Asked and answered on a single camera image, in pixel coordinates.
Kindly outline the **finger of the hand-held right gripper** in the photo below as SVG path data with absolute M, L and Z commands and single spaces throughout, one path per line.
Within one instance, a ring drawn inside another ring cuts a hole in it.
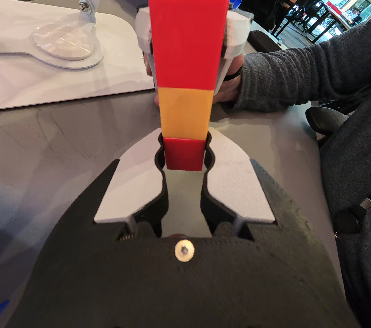
M 137 41 L 140 49 L 143 53 L 147 54 L 155 88 L 158 88 L 155 70 L 154 50 L 152 44 L 152 30 L 149 7 L 141 7 L 138 9 L 135 18 L 135 31 L 137 34 Z
M 253 23 L 253 13 L 228 10 L 225 34 L 221 49 L 217 81 L 214 93 L 217 94 L 233 59 L 242 54 Z

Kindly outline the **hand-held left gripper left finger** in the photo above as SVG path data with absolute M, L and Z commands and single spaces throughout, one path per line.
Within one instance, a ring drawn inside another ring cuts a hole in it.
M 157 128 L 120 157 L 94 222 L 126 223 L 130 233 L 147 222 L 160 238 L 169 208 L 164 166 L 162 134 Z

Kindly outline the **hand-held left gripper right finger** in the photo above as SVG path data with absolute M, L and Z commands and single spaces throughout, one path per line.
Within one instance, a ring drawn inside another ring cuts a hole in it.
M 208 129 L 201 212 L 211 234 L 222 222 L 252 238 L 247 224 L 274 224 L 275 216 L 246 152 L 215 128 Z

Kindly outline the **yellow toy block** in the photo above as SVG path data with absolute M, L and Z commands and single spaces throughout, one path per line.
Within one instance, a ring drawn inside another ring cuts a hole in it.
M 213 96 L 214 90 L 159 87 L 163 137 L 206 140 Z

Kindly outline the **person's right forearm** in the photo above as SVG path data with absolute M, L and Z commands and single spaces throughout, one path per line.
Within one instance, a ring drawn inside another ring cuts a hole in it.
M 304 48 L 245 56 L 237 96 L 225 110 L 276 112 L 309 101 L 345 98 L 370 84 L 371 24 Z

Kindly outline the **grey desk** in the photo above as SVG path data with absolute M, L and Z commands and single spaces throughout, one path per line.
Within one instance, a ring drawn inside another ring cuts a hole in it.
M 35 260 L 62 214 L 134 143 L 160 126 L 153 91 L 1 111 L 1 314 L 16 309 Z M 313 225 L 342 285 L 322 188 L 310 104 L 275 113 L 226 113 L 211 126 L 255 159 Z

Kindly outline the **person's right hand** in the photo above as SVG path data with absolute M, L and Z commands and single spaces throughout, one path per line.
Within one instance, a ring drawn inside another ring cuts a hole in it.
M 227 71 L 227 77 L 234 75 L 244 64 L 244 54 L 232 60 L 232 63 Z M 236 77 L 223 81 L 222 85 L 213 99 L 213 103 L 217 102 L 233 102 L 237 99 L 240 90 L 241 74 Z

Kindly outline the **wooden book stand white base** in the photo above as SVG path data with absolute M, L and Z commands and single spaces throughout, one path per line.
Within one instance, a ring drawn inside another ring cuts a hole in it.
M 19 29 L 36 17 L 58 21 L 78 12 L 79 0 L 1 0 L 1 24 Z M 61 69 L 29 55 L 1 55 L 1 109 L 154 89 L 134 31 L 147 0 L 101 0 L 96 35 L 104 58 L 85 70 Z

